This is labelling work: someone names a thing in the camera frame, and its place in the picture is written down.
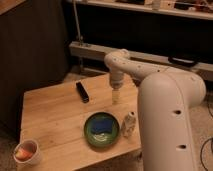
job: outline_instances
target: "shelf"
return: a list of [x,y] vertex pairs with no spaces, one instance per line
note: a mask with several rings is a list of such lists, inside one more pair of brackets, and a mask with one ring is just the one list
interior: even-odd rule
[[132,10],[139,12],[149,12],[156,14],[165,14],[165,15],[173,15],[180,17],[188,17],[188,18],[197,18],[197,19],[205,19],[205,20],[213,20],[212,13],[204,13],[204,12],[195,12],[195,11],[185,11],[178,9],[158,9],[154,10],[150,5],[137,5],[137,4],[129,4],[129,3],[120,3],[115,2],[114,0],[76,0],[79,4],[84,5],[93,5],[107,8],[116,8],[123,10]]
[[[69,49],[72,56],[83,57],[87,59],[99,60],[103,61],[104,57],[107,53],[117,50],[113,47],[101,46],[101,45],[94,45],[94,44],[83,44],[80,45],[79,42],[73,41],[69,45]],[[147,62],[147,63],[155,63],[160,65],[167,65],[173,66],[180,69],[190,70],[192,72],[197,73],[200,75],[204,80],[213,81],[213,67],[212,64],[202,63],[199,62],[193,67],[186,68],[181,67],[179,65],[172,64],[168,61],[168,57],[160,56],[160,55],[153,55],[148,53],[136,52],[136,51],[129,51],[132,60]]]

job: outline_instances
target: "metal rod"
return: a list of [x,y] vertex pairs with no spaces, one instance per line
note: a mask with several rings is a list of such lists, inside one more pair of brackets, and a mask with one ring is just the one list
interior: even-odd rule
[[80,25],[79,25],[79,19],[78,19],[78,12],[76,8],[76,0],[73,0],[73,9],[74,9],[74,15],[75,15],[75,23],[76,23],[76,29],[78,33],[78,41],[80,45],[83,45],[83,40],[81,36],[81,30],[80,30]]

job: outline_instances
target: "small cup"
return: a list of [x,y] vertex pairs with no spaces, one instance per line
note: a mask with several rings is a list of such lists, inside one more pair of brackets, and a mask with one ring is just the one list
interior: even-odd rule
[[[29,158],[26,159],[19,159],[16,157],[17,151],[21,149],[27,150],[32,154]],[[42,155],[40,148],[38,146],[37,141],[29,139],[29,140],[24,140],[23,142],[19,143],[13,153],[13,158],[17,163],[20,164],[30,164],[30,165],[36,165],[41,162],[42,160]]]

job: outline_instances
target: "cup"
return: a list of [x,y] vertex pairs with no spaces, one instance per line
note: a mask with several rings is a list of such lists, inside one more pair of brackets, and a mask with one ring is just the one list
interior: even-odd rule
[[42,155],[37,141],[29,139],[19,143],[14,149],[13,158],[19,164],[36,165],[40,163]]

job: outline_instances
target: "dark wall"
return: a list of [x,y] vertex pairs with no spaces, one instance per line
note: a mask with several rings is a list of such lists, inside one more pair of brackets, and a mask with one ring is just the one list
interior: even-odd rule
[[[74,40],[73,8],[67,6]],[[213,21],[80,4],[77,9],[87,43],[213,64]]]
[[68,54],[60,0],[27,0],[0,15],[0,122],[16,138],[23,93],[59,83]]

